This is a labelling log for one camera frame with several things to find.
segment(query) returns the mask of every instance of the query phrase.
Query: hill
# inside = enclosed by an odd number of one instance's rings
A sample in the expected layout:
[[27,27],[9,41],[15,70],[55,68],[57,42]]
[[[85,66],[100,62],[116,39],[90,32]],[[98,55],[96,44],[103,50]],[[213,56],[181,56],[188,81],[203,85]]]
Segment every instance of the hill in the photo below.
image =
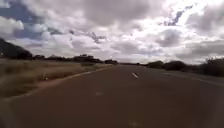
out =
[[33,55],[28,50],[0,38],[0,56],[9,59],[28,59]]

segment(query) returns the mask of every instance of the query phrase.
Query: sky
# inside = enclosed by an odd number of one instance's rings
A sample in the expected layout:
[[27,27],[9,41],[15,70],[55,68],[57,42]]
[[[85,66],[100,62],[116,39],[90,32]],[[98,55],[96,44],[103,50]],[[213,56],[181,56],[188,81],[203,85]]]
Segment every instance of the sky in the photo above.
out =
[[45,56],[198,64],[224,56],[224,0],[0,0],[0,37]]

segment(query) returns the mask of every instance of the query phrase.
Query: asphalt road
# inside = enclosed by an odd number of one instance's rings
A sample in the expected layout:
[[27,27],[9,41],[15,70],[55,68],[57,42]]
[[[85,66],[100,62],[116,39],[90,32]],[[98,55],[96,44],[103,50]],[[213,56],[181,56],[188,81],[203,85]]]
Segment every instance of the asphalt road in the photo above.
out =
[[224,87],[117,66],[10,102],[20,128],[223,128]]

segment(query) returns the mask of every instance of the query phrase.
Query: bush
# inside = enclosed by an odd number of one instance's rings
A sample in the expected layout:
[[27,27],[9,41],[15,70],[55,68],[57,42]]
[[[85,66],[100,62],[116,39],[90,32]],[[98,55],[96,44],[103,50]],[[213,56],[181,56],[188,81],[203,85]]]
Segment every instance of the bush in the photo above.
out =
[[200,65],[200,73],[212,76],[224,76],[224,59],[208,59]]
[[155,61],[155,62],[151,62],[151,63],[147,64],[147,67],[149,67],[149,68],[158,68],[158,69],[160,69],[160,68],[162,68],[162,66],[163,66],[163,62],[162,61]]
[[166,70],[177,70],[184,71],[187,68],[187,65],[181,61],[171,61],[163,64],[163,69]]

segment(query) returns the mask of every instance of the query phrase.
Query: dry grass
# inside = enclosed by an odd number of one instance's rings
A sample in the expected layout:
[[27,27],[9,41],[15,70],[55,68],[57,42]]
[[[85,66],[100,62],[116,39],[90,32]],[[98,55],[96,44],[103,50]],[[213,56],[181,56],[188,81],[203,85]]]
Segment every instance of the dry grass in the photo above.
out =
[[73,62],[0,59],[0,97],[23,94],[37,88],[35,83],[96,70],[109,65],[83,66]]

